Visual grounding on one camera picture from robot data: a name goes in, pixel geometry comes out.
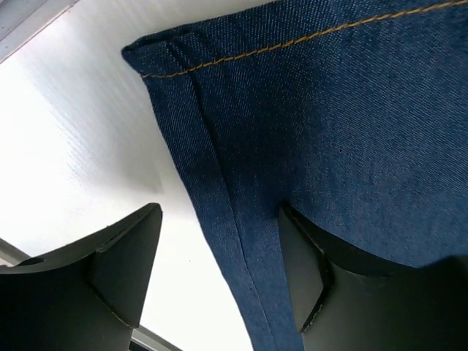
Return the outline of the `dark blue denim trousers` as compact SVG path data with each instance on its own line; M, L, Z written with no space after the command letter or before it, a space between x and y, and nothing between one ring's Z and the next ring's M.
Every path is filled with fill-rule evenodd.
M122 50L255 350L301 350L286 202L406 265L467 252L467 3L275 1Z

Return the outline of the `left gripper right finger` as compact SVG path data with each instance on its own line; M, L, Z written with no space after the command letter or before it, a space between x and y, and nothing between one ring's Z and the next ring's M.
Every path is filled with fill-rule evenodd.
M413 268L365 252L294 208L279 234L306 350L465 350L467 258Z

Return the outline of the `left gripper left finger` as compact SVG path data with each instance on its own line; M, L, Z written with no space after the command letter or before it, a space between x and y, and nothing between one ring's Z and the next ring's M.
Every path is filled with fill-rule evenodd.
M3 350L127 350L162 226L149 203L52 252L1 268Z

